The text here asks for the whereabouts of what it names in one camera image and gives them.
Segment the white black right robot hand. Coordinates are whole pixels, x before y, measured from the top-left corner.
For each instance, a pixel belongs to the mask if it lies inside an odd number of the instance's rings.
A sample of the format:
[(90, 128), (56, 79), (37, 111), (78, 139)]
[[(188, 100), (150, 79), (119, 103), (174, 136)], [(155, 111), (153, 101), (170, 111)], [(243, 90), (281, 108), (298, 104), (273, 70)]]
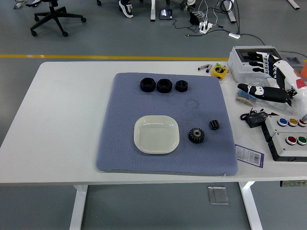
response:
[(276, 80), (278, 87), (260, 87), (240, 83), (242, 91), (265, 101), (295, 105), (300, 119), (307, 120), (307, 85), (300, 75), (287, 63), (264, 52), (248, 52), (254, 72), (262, 72)]

